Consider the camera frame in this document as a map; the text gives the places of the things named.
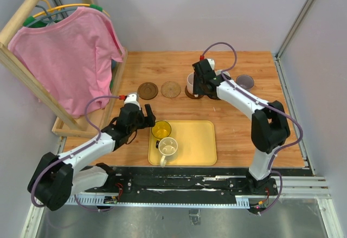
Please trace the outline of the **purple transparent cup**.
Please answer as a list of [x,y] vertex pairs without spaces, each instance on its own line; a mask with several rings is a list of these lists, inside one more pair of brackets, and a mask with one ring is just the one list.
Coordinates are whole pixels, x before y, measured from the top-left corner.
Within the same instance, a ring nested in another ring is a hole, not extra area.
[[255,84],[254,79],[251,76],[246,75],[246,74],[239,75],[236,78],[236,83],[241,88],[243,88],[247,91],[250,91],[254,87],[254,84]]

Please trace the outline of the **pink mug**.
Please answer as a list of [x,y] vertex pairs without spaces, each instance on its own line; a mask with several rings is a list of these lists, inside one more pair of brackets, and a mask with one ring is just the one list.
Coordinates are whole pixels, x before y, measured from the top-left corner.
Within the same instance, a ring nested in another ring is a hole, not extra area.
[[190,94],[193,94],[193,85],[194,85],[194,74],[193,74],[193,73],[190,73],[190,74],[187,76],[187,91],[188,91]]

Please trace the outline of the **yellow transparent cup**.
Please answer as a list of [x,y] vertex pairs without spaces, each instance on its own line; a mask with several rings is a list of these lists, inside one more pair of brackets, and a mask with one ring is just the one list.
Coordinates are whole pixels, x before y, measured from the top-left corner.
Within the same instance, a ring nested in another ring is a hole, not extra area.
[[157,121],[151,129],[152,135],[157,139],[169,137],[172,132],[172,127],[167,121]]

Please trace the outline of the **light woven rattan coaster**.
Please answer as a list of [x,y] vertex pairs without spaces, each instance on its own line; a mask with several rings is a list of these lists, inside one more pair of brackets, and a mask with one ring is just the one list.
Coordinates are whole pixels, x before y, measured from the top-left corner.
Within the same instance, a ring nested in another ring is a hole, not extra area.
[[177,82],[167,81],[161,86],[160,92],[166,98],[175,98],[181,93],[181,87]]

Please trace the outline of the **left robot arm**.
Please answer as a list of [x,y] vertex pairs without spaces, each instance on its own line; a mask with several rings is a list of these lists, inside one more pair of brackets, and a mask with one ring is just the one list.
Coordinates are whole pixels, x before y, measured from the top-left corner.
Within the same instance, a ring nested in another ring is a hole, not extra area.
[[156,117],[149,104],[141,109],[125,104],[118,117],[103,128],[99,135],[69,152],[46,153],[40,160],[29,184],[31,201],[36,207],[51,211],[61,208],[80,192],[100,188],[110,192],[116,188],[115,171],[104,163],[86,168],[99,157],[111,153],[129,142],[138,130],[155,125]]

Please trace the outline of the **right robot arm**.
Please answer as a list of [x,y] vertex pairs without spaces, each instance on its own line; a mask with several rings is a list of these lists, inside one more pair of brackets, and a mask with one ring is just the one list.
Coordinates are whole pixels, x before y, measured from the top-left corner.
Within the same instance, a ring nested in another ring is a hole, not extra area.
[[229,76],[217,75],[210,60],[192,65],[194,70],[193,93],[211,99],[220,99],[241,111],[251,122],[251,140],[255,146],[253,162],[249,167],[250,178],[246,189],[253,195],[265,188],[271,171],[273,156],[290,136],[290,128],[282,103],[267,102],[236,84]]

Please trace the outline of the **white mug green handle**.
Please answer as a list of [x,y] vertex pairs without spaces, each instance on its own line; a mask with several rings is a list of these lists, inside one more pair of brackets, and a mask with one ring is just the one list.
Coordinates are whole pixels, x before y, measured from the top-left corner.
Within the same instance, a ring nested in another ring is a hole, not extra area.
[[[222,72],[222,70],[216,70],[216,71],[215,71],[216,76],[220,75],[221,72]],[[224,76],[227,78],[227,80],[230,80],[230,79],[231,79],[230,74],[229,74],[228,72],[224,71],[223,74],[224,74]]]

